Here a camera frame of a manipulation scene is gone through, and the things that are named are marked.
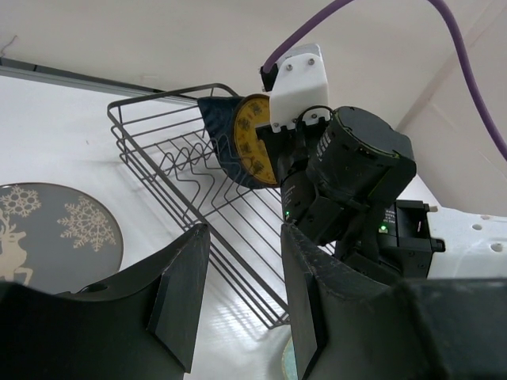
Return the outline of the grey snowflake reindeer plate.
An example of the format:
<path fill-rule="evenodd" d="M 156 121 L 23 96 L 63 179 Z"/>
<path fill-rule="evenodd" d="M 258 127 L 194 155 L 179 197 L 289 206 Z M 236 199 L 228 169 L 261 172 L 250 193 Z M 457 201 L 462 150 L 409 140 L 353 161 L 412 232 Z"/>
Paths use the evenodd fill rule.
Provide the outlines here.
<path fill-rule="evenodd" d="M 92 196 L 61 184 L 1 186 L 1 280 L 58 294 L 116 274 L 120 226 Z"/>

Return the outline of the pale green rectangular plate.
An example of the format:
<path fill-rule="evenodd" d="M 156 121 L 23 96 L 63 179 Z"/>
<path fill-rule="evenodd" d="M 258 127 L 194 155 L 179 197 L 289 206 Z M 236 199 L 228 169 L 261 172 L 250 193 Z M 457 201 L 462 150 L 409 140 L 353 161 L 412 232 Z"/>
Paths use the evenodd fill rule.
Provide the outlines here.
<path fill-rule="evenodd" d="M 281 368 L 284 380 L 297 380 L 297 367 L 295 362 L 295 350 L 292 338 L 290 338 L 283 350 Z"/>

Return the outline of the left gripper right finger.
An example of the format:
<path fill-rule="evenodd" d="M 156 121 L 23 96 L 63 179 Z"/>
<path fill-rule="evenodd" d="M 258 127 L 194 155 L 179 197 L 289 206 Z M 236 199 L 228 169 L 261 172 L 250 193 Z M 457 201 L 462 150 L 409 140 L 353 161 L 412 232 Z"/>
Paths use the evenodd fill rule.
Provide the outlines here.
<path fill-rule="evenodd" d="M 301 379 L 503 379 L 504 279 L 378 283 L 295 226 L 281 251 Z"/>

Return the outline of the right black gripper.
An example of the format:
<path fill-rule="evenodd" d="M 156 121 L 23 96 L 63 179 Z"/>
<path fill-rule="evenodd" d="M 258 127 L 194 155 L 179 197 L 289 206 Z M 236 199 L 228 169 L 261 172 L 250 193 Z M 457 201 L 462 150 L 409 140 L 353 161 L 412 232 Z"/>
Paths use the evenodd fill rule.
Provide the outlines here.
<path fill-rule="evenodd" d="M 362 108 L 325 108 L 310 125 L 257 128 L 280 187 L 284 222 L 316 245 L 379 251 L 388 209 L 417 172 L 410 138 Z"/>

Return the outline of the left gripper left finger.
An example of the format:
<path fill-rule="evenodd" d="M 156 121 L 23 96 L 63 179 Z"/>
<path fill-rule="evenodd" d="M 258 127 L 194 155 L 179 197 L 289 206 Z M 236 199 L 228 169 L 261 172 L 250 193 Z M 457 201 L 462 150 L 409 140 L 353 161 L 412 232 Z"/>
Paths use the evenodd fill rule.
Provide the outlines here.
<path fill-rule="evenodd" d="M 4 379 L 181 379 L 192 370 L 210 231 L 76 293 L 1 285 Z"/>

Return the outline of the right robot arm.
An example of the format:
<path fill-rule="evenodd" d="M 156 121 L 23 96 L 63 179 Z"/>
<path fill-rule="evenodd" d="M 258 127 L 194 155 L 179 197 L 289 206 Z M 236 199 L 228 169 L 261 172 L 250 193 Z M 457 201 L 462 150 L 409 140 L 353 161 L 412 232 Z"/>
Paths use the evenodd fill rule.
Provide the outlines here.
<path fill-rule="evenodd" d="M 295 126 L 256 127 L 284 221 L 377 282 L 506 274 L 506 220 L 402 199 L 417 166 L 410 139 L 352 106 L 310 107 Z"/>

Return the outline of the dark blue leaf plate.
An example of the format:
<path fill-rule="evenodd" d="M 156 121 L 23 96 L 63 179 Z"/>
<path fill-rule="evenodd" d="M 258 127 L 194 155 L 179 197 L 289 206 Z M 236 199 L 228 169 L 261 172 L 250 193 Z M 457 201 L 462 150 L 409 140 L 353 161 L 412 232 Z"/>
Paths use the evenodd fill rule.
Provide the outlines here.
<path fill-rule="evenodd" d="M 252 160 L 242 160 L 234 144 L 234 116 L 243 97 L 202 97 L 197 100 L 204 128 L 221 168 L 236 184 L 249 189 L 261 186 L 249 169 Z"/>

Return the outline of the yellow patterned round plate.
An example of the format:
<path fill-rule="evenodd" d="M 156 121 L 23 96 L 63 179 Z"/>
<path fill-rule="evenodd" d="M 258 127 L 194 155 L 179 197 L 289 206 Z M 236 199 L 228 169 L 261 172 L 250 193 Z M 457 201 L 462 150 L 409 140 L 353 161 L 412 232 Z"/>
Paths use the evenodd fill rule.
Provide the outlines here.
<path fill-rule="evenodd" d="M 243 98 L 234 111 L 233 147 L 246 178 L 257 188 L 275 188 L 278 183 L 267 154 L 265 143 L 257 137 L 257 127 L 269 125 L 269 97 L 253 94 Z"/>

